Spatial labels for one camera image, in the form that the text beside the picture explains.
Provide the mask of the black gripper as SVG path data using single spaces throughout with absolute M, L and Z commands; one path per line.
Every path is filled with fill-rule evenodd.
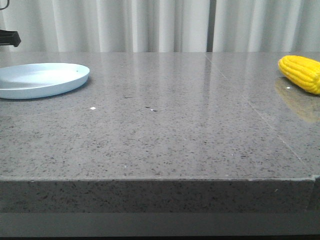
M 0 30 L 0 45 L 18 47 L 21 43 L 19 33 L 17 31 Z

